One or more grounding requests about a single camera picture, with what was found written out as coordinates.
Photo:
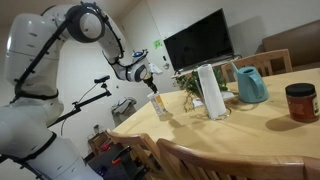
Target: chair backrest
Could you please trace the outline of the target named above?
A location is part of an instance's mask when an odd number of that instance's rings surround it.
[[[254,66],[257,68],[261,76],[270,76],[274,72],[272,70],[271,61],[284,62],[286,72],[292,72],[291,59],[288,49],[281,49],[275,51],[264,52],[253,56],[248,56],[233,63],[238,67]],[[230,82],[228,71],[232,71],[231,63],[227,63],[221,66],[222,74],[226,78],[227,82]]]
[[[240,156],[205,153],[165,139],[157,145],[176,179],[306,180],[320,178],[320,160],[298,156]]]
[[[107,129],[106,133],[108,137],[113,141],[113,143],[120,143],[124,147],[131,147],[131,158],[133,160],[138,158],[142,164],[146,165],[150,169],[149,173],[147,173],[146,175],[147,179],[169,179],[168,175],[165,172],[165,168],[160,162],[159,148],[148,134],[142,133],[135,135],[125,135],[118,134],[109,129]]]

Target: jar lid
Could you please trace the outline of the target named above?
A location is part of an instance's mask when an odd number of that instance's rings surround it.
[[[310,96],[315,92],[316,90],[314,85],[309,83],[291,84],[286,87],[287,95],[294,97]]]

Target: brown jar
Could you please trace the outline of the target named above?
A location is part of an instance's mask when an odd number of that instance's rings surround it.
[[[297,83],[286,87],[290,116],[299,122],[319,119],[317,93],[313,84]]]

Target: ceiling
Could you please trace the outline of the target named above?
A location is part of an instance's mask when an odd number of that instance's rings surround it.
[[[10,25],[14,17],[20,13],[41,14],[45,9],[58,4],[80,4],[80,0],[0,0],[0,26]],[[121,18],[139,0],[83,0],[96,2],[112,19]]]

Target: television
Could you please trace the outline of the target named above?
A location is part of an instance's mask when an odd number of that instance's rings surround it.
[[[173,69],[185,71],[234,54],[223,9],[164,40]]]

